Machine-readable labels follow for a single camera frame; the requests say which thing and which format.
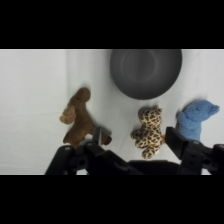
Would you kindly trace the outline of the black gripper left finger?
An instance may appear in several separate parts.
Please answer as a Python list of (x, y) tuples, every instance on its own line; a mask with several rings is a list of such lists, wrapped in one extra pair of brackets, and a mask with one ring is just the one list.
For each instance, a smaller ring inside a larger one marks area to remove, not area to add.
[(93, 134), (93, 141), (98, 145), (109, 145), (111, 137), (101, 127), (96, 127)]

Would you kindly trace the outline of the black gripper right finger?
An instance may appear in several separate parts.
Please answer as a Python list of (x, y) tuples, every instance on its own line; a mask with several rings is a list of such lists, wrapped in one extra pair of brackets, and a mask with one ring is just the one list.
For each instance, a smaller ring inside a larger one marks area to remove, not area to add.
[(165, 143), (179, 160), (186, 160), (190, 156), (191, 141), (183, 137), (175, 128), (166, 128)]

